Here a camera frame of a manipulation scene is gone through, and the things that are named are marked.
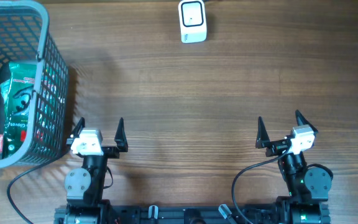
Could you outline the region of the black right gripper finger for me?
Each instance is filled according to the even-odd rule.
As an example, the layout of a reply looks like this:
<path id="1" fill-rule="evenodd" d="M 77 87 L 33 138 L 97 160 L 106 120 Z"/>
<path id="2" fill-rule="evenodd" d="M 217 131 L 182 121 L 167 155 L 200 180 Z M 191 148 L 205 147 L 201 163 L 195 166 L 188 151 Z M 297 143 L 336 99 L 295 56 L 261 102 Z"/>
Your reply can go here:
<path id="1" fill-rule="evenodd" d="M 266 148 L 270 144 L 270 138 L 261 116 L 258 117 L 257 137 L 255 142 L 256 148 Z"/>
<path id="2" fill-rule="evenodd" d="M 295 118 L 297 125 L 303 126 L 308 125 L 314 132 L 314 134 L 318 134 L 318 130 L 302 115 L 302 113 L 299 110 L 295 111 Z"/>

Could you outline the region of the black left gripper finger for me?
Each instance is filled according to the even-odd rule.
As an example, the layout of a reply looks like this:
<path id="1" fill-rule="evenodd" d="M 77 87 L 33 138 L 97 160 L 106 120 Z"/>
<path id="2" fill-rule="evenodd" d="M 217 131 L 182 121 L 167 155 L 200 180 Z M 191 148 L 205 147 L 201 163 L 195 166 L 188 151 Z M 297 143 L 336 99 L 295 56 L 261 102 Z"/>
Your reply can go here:
<path id="1" fill-rule="evenodd" d="M 120 118 L 119 124 L 117 127 L 116 135 L 114 137 L 114 141 L 116 143 L 116 147 L 120 152 L 128 151 L 128 142 L 126 138 L 126 133 L 124 129 L 124 118 Z"/>
<path id="2" fill-rule="evenodd" d="M 77 122 L 76 126 L 74 127 L 73 131 L 71 132 L 71 138 L 78 138 L 81 130 L 85 127 L 85 119 L 81 117 L 80 120 Z"/>

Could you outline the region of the green gloves packet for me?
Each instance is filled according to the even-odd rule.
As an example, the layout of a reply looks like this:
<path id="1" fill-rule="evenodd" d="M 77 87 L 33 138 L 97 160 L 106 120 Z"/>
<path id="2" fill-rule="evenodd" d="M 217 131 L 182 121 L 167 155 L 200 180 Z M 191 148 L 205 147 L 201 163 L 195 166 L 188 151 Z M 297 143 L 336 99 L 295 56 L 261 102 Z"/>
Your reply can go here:
<path id="1" fill-rule="evenodd" d="M 2 144 L 4 159 L 17 152 L 26 138 L 36 69 L 34 64 L 11 62 L 10 77 L 0 84 L 5 114 Z"/>

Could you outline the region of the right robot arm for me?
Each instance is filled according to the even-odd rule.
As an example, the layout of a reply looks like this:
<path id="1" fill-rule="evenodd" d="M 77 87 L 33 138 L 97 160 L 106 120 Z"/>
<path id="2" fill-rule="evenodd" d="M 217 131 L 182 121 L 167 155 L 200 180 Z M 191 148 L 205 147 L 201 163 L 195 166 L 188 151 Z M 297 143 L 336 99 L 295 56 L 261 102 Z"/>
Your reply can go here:
<path id="1" fill-rule="evenodd" d="M 321 164 L 307 164 L 303 152 L 314 146 L 318 130 L 295 111 L 297 125 L 282 140 L 271 141 L 263 119 L 258 118 L 255 146 L 265 148 L 267 157 L 278 156 L 280 173 L 289 196 L 279 196 L 271 204 L 258 205 L 254 215 L 257 223 L 329 224 L 328 205 L 333 172 Z"/>

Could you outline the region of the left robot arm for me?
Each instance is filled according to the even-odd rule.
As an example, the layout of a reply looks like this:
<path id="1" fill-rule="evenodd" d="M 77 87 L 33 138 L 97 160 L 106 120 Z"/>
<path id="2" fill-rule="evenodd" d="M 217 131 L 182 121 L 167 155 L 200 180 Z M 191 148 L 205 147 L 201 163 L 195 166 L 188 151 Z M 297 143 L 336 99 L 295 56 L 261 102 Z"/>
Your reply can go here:
<path id="1" fill-rule="evenodd" d="M 112 175 L 109 159 L 118 159 L 119 154 L 129 149 L 124 129 L 124 119 L 114 137 L 115 146 L 103 146 L 103 137 L 98 129 L 87 128 L 81 118 L 67 139 L 67 146 L 73 154 L 83 159 L 82 166 L 69 171 L 64 187 L 67 192 L 67 206 L 55 212 L 55 223 L 120 223 L 109 200 L 103 199 L 106 174 Z"/>

